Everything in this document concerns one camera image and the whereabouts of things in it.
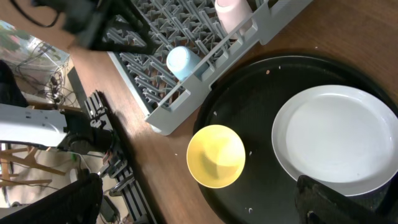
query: yellow cup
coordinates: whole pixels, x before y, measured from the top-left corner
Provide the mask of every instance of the yellow cup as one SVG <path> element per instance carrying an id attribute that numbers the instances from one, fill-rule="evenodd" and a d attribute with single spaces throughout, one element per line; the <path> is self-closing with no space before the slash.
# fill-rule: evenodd
<path id="1" fill-rule="evenodd" d="M 189 171 L 205 187 L 217 189 L 232 184 L 241 175 L 245 159 L 242 140 L 222 125 L 202 128 L 188 145 Z"/>

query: round black tray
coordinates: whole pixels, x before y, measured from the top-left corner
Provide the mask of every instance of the round black tray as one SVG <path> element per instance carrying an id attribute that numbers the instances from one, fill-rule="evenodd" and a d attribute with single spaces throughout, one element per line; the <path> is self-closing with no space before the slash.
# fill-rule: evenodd
<path id="1" fill-rule="evenodd" d="M 239 179 L 222 189 L 200 190 L 226 223 L 298 223 L 296 182 L 279 165 L 271 143 L 274 118 L 297 93 L 320 85 L 346 85 L 382 100 L 398 115 L 388 95 L 360 71 L 307 54 L 262 58 L 228 75 L 201 106 L 193 132 L 211 125 L 230 127 L 241 137 L 246 163 Z M 372 212 L 383 204 L 389 184 L 351 197 Z"/>

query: wooden table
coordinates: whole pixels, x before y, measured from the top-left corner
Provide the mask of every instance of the wooden table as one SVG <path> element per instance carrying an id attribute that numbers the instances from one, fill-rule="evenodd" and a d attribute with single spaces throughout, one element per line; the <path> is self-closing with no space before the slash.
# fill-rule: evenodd
<path id="1" fill-rule="evenodd" d="M 315 0 L 266 46 L 239 61 L 276 51 L 329 55 L 359 67 L 398 102 L 398 1 Z M 167 223 L 221 223 L 191 177 L 185 151 L 197 111 L 170 136 L 154 133 L 106 53 L 70 49 L 87 95 L 102 91 L 134 148 Z"/>

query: plate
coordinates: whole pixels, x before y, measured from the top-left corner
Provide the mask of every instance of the plate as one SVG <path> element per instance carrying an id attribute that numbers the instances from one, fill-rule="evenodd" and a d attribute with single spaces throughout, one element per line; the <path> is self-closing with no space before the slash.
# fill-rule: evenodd
<path id="1" fill-rule="evenodd" d="M 381 100 L 341 85 L 304 90 L 285 103 L 272 145 L 295 180 L 308 175 L 345 195 L 373 191 L 398 171 L 398 119 Z"/>

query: gray dish rack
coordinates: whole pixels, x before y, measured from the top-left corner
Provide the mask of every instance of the gray dish rack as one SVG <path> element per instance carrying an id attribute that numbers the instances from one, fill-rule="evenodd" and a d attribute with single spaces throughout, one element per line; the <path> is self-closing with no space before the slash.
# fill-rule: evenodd
<path id="1" fill-rule="evenodd" d="M 147 19 L 151 39 L 159 47 L 154 55 L 108 53 L 145 121 L 155 132 L 169 135 L 203 103 L 212 84 L 229 67 L 257 42 L 267 44 L 311 1 L 278 0 L 269 7 L 269 1 L 256 0 L 254 13 L 227 35 L 217 18 L 214 0 L 132 0 Z M 248 24 L 251 27 L 241 34 L 240 28 Z M 144 44 L 136 33 L 114 28 L 105 40 Z M 167 54 L 180 45 L 202 58 L 193 73 L 204 63 L 209 65 L 200 78 L 190 75 L 179 82 L 167 69 Z"/>

